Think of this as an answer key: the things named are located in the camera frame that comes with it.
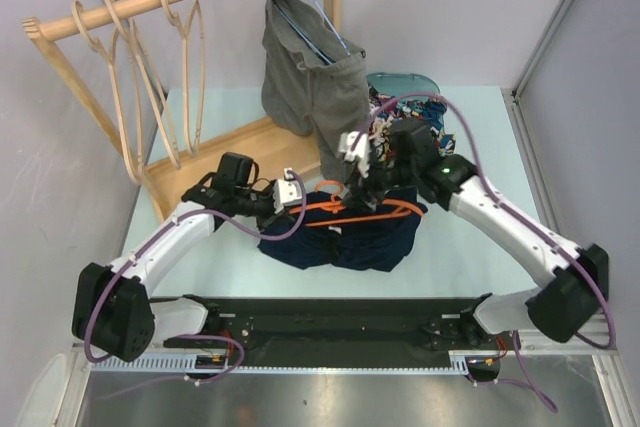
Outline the orange plastic hanger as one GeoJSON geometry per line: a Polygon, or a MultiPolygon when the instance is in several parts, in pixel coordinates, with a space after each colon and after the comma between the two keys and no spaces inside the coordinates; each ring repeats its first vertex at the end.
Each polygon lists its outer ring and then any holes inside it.
{"type": "Polygon", "coordinates": [[[322,191],[323,187],[327,186],[336,188],[336,191],[329,195],[329,199],[327,201],[313,203],[308,202],[305,209],[301,206],[292,207],[289,209],[289,213],[299,214],[301,217],[304,217],[309,212],[322,211],[330,215],[328,220],[306,221],[305,225],[308,227],[329,227],[344,224],[404,219],[411,215],[416,215],[422,218],[428,212],[427,209],[422,209],[415,202],[394,198],[384,198],[381,205],[384,207],[393,206],[394,209],[392,211],[386,213],[377,213],[374,211],[373,213],[366,214],[347,214],[346,211],[348,210],[348,207],[344,205],[339,197],[339,195],[345,191],[344,184],[336,180],[323,180],[315,185],[314,192],[319,193],[322,191]]]}

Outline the navy blue shorts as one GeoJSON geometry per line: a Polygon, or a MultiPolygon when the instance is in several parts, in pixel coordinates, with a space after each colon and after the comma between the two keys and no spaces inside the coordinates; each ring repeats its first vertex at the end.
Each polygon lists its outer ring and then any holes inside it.
{"type": "MultiPolygon", "coordinates": [[[[329,199],[327,192],[311,192],[307,203],[329,199]]],[[[418,201],[414,188],[392,190],[385,198],[407,200],[417,203],[422,209],[427,206],[418,201]]],[[[378,205],[377,213],[394,209],[378,205]]],[[[348,208],[347,214],[366,214],[348,208]]],[[[306,221],[328,220],[329,214],[312,211],[303,217],[302,225],[288,238],[279,241],[261,240],[258,249],[262,254],[304,270],[322,265],[366,271],[392,271],[414,246],[417,229],[422,218],[411,215],[404,219],[382,220],[329,227],[308,227],[306,221]]]]}

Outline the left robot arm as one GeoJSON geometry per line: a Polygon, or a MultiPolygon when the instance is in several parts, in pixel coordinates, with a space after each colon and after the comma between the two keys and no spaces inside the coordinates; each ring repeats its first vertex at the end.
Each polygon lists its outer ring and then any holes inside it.
{"type": "Polygon", "coordinates": [[[292,169],[262,190],[254,187],[258,174],[252,158],[224,154],[217,170],[186,190],[139,246],[106,266],[90,263],[81,271],[72,333],[82,340],[90,362],[110,357],[131,362],[150,345],[173,338],[190,338],[202,347],[219,339],[221,323],[204,300],[186,295],[155,302],[152,296],[181,259],[223,225],[264,240],[266,234],[242,225],[238,217],[273,220],[305,204],[304,183],[292,169]]]}

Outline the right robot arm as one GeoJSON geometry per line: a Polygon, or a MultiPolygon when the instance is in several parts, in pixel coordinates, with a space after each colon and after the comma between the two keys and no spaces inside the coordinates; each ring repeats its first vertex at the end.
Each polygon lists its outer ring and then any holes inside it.
{"type": "Polygon", "coordinates": [[[502,197],[474,163],[459,154],[441,155],[422,120],[394,123],[390,144],[390,160],[378,161],[365,134],[341,135],[338,150],[352,168],[349,206],[372,207],[392,190],[414,187],[427,203],[487,235],[536,285],[476,299],[461,323],[469,346],[484,348],[498,333],[520,329],[566,343],[601,310],[609,295],[609,255],[602,247],[581,247],[553,232],[502,197]]]}

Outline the grey shorts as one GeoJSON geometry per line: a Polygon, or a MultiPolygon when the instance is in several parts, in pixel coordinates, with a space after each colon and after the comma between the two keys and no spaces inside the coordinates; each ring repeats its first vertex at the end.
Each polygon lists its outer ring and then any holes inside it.
{"type": "Polygon", "coordinates": [[[316,138],[321,175],[344,182],[351,168],[338,151],[340,136],[369,116],[366,60],[352,55],[324,65],[294,33],[273,0],[265,3],[266,62],[261,90],[265,113],[278,126],[316,138]]]}

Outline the wooden hanger far left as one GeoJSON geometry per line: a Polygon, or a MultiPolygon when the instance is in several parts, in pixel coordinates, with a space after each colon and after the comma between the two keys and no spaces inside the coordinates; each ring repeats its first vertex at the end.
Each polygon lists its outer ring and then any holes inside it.
{"type": "Polygon", "coordinates": [[[133,49],[131,47],[129,35],[127,33],[122,34],[120,30],[115,27],[111,36],[110,47],[106,49],[98,37],[92,37],[89,33],[89,29],[86,27],[86,24],[82,18],[82,14],[84,13],[83,4],[75,0],[71,6],[71,14],[74,20],[76,27],[79,30],[80,35],[89,45],[90,49],[96,53],[98,53],[106,62],[112,97],[114,101],[116,119],[117,119],[117,127],[118,127],[118,136],[120,147],[123,152],[123,160],[125,164],[126,171],[128,173],[129,178],[137,185],[141,185],[143,181],[143,154],[144,147],[142,145],[142,134],[143,134],[143,121],[142,121],[142,111],[141,111],[141,95],[138,86],[138,75],[136,73],[136,68],[134,66],[131,67],[131,73],[133,78],[133,86],[134,86],[134,112],[135,112],[135,121],[136,121],[136,154],[132,153],[131,144],[130,144],[130,136],[128,129],[128,122],[125,115],[125,109],[122,102],[122,95],[120,90],[120,83],[118,77],[118,67],[116,62],[116,55],[119,42],[122,41],[123,45],[126,47],[127,53],[129,55],[129,59],[133,61],[133,49]]]}

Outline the wooden hanger middle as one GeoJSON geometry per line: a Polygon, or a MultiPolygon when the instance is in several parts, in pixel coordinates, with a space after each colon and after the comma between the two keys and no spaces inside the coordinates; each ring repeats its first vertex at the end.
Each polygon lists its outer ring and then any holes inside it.
{"type": "Polygon", "coordinates": [[[156,120],[158,133],[164,143],[164,147],[167,151],[167,157],[175,168],[180,169],[181,162],[176,130],[167,104],[166,96],[162,92],[159,74],[150,58],[146,46],[144,45],[141,33],[135,21],[129,21],[128,27],[125,27],[122,20],[115,12],[114,2],[115,0],[104,0],[105,6],[112,17],[115,27],[117,27],[122,34],[127,33],[129,35],[131,47],[133,49],[133,61],[131,62],[136,64],[136,73],[137,75],[139,73],[147,90],[151,108],[156,120]]]}

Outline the wooden clothes rack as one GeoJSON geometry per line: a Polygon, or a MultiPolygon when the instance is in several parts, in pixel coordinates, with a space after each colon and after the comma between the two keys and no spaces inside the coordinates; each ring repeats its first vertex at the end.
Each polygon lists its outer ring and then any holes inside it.
{"type": "MultiPolygon", "coordinates": [[[[341,0],[323,1],[330,23],[338,25],[341,0]]],[[[177,206],[182,194],[194,183],[196,174],[207,167],[216,168],[217,176],[225,182],[230,181],[234,171],[244,173],[247,183],[259,180],[263,174],[282,176],[290,170],[294,170],[304,180],[317,174],[320,158],[311,139],[288,133],[268,118],[203,141],[203,119],[190,117],[188,93],[183,95],[182,108],[185,145],[178,145],[167,102],[157,92],[161,82],[155,67],[148,59],[136,25],[124,24],[154,10],[162,10],[168,22],[180,33],[182,75],[187,77],[191,28],[204,24],[199,0],[104,0],[103,6],[91,10],[85,10],[80,2],[74,2],[68,17],[45,23],[31,17],[23,20],[22,26],[27,37],[120,154],[132,182],[149,192],[157,216],[166,219],[177,206]],[[114,118],[107,115],[57,45],[58,41],[75,35],[81,36],[89,48],[106,62],[116,110],[114,118]],[[157,131],[167,151],[165,158],[151,164],[144,161],[143,144],[132,145],[129,142],[117,78],[116,50],[120,41],[125,42],[133,64],[134,86],[145,87],[147,90],[157,131]]]]}

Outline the teal plastic basket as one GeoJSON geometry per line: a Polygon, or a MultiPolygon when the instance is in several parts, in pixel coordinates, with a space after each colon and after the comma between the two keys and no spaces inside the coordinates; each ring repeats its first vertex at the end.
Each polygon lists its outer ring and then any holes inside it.
{"type": "Polygon", "coordinates": [[[416,92],[440,93],[439,86],[432,79],[421,74],[377,72],[368,74],[366,79],[369,87],[370,113],[361,123],[362,128],[374,122],[379,112],[388,110],[401,99],[430,98],[429,96],[416,95],[416,92]]]}

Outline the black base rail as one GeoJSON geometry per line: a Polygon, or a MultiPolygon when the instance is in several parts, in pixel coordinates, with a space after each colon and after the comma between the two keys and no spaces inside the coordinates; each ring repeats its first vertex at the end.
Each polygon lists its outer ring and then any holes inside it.
{"type": "Polygon", "coordinates": [[[471,298],[251,299],[208,298],[198,340],[166,348],[216,347],[229,336],[245,350],[246,367],[426,369],[448,365],[451,351],[498,362],[513,346],[507,333],[473,323],[471,298]]]}

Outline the aluminium frame extrusion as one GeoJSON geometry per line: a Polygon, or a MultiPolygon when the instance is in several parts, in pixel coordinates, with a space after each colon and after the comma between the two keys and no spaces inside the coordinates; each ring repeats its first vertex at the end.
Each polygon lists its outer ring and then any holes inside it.
{"type": "Polygon", "coordinates": [[[620,262],[626,248],[615,170],[625,157],[624,111],[607,93],[546,88],[529,88],[519,111],[560,231],[579,243],[597,243],[610,256],[608,305],[621,340],[620,262]]]}

